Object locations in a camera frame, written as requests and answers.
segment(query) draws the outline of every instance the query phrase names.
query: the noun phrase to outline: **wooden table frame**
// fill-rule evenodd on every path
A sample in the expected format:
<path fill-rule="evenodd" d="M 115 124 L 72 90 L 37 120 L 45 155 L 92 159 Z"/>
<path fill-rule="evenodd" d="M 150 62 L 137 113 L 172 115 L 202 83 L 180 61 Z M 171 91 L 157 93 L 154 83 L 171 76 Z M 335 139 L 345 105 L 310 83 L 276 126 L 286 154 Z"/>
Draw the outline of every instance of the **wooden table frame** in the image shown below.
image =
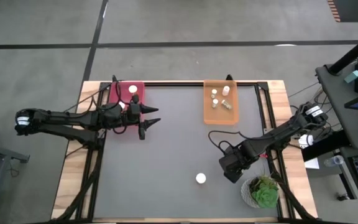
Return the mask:
<path fill-rule="evenodd" d="M 143 81 L 146 86 L 202 86 L 203 81 Z M 238 85 L 253 85 L 258 96 L 259 107 L 261 108 L 261 119 L 263 128 L 275 128 L 276 126 L 288 121 L 291 117 L 290 105 L 284 82 L 282 80 L 267 81 L 236 81 Z M 84 82 L 79 101 L 91 96 L 101 88 L 101 83 L 105 82 Z M 95 94 L 99 103 L 104 104 L 108 101 L 108 91 L 101 95 Z M 88 109 L 91 98 L 80 103 L 77 113 Z M 78 149 L 80 144 L 76 141 L 70 141 L 67 147 L 67 154 Z M 80 191 L 83 181 L 89 177 L 94 169 L 98 151 L 88 151 L 80 149 L 65 159 L 62 168 L 62 175 L 55 198 L 55 204 L 52 210 L 52 218 L 59 217 L 71 204 L 76 194 Z M 283 179 L 290 186 L 291 191 L 306 210 L 317 217 L 313 196 L 311 194 L 305 165 L 301 151 L 295 147 L 287 147 L 282 155 L 277 155 L 275 167 L 281 173 Z M 73 215 L 72 218 L 88 218 L 93 222 L 275 222 L 277 217 L 267 218 L 93 218 L 93 206 L 96 200 L 97 186 L 91 186 L 86 193 L 81 208 L 81 213 Z M 280 189 L 280 203 L 278 204 L 278 213 L 281 217 L 297 217 L 299 215 L 293 209 L 288 209 L 288 202 Z"/>

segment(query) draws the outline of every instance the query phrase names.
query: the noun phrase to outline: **gray concrete floor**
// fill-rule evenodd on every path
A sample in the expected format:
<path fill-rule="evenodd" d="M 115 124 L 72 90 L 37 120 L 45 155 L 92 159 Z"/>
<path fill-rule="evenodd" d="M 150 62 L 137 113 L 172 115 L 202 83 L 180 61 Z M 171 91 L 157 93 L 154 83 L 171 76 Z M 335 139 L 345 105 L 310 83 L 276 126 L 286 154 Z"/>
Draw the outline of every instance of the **gray concrete floor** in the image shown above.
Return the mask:
<path fill-rule="evenodd" d="M 0 44 L 90 43 L 102 0 L 0 0 Z M 352 40 L 358 23 L 336 23 L 325 0 L 110 0 L 99 42 Z M 350 45 L 98 49 L 90 80 L 284 80 L 288 95 L 316 82 L 314 68 Z M 0 145 L 31 154 L 20 176 L 7 173 L 0 223 L 50 218 L 67 141 L 18 137 L 17 110 L 64 110 L 77 100 L 88 49 L 0 50 Z M 290 98 L 310 100 L 318 85 Z M 331 124 L 337 119 L 329 113 Z M 358 223 L 358 200 L 338 202 L 339 177 L 310 179 L 319 216 Z"/>

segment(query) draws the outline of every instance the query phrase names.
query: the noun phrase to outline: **black desk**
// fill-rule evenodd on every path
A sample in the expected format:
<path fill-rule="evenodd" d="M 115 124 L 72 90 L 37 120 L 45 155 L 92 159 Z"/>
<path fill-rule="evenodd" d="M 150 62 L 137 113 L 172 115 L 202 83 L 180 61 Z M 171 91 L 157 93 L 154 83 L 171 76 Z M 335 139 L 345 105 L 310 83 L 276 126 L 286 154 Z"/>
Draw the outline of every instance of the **black desk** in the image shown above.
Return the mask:
<path fill-rule="evenodd" d="M 344 78 L 353 71 L 354 64 L 344 68 L 340 76 L 331 75 L 326 67 L 316 69 L 318 80 L 327 94 L 343 130 L 307 147 L 303 150 L 302 155 L 304 160 L 308 161 L 327 152 L 340 149 L 358 189 L 357 172 L 349 160 L 358 156 L 358 110 L 344 107 L 345 103 L 358 97 L 358 93 L 354 91 L 354 84 L 344 81 Z"/>

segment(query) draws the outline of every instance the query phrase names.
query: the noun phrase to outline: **white paper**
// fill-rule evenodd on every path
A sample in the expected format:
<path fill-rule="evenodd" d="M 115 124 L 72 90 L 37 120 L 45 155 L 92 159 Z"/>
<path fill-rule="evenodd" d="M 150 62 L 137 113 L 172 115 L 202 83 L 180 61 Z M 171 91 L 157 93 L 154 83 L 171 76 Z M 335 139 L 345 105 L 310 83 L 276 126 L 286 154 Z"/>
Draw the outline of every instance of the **white paper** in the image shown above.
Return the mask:
<path fill-rule="evenodd" d="M 309 146 L 308 142 L 310 146 L 313 144 L 313 136 L 311 134 L 302 135 L 301 138 L 299 138 L 299 147 L 301 147 L 302 149 L 308 147 Z M 305 167 L 309 169 L 320 169 L 320 166 L 318 165 L 318 159 L 314 158 L 305 162 Z"/>

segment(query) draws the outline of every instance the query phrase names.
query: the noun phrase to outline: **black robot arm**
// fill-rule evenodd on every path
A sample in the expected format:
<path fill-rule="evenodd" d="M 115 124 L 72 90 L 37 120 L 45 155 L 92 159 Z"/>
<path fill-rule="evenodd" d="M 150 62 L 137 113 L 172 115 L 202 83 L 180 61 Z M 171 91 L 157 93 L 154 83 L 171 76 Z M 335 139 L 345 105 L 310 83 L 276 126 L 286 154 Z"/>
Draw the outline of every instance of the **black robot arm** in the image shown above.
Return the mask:
<path fill-rule="evenodd" d="M 262 153 L 270 150 L 284 150 L 294 134 L 300 133 L 304 129 L 323 127 L 327 119 L 327 115 L 321 111 L 317 104 L 305 103 L 301 105 L 294 116 L 269 133 L 259 138 L 247 138 L 234 147 L 229 146 L 224 151 L 224 156 L 219 160 L 224 176 L 233 183 L 237 182 L 242 175 L 242 171 L 249 169 L 251 164 L 257 161 Z M 301 218 L 314 219 L 297 201 L 288 186 L 284 184 L 274 166 L 273 160 L 268 158 L 268 161 L 273 169 L 271 177 L 281 186 Z"/>
<path fill-rule="evenodd" d="M 69 140 L 77 140 L 84 146 L 97 144 L 97 131 L 100 129 L 116 129 L 128 126 L 138 126 L 139 138 L 145 139 L 145 131 L 151 125 L 160 120 L 151 119 L 141 121 L 141 114 L 158 111 L 157 108 L 145 106 L 139 102 L 137 95 L 127 104 L 108 103 L 97 107 L 94 111 L 84 113 L 54 112 L 40 109 L 24 109 L 16 113 L 15 130 L 18 135 L 35 133 L 48 133 L 65 137 Z M 68 126 L 81 126 L 83 129 L 75 129 Z"/>

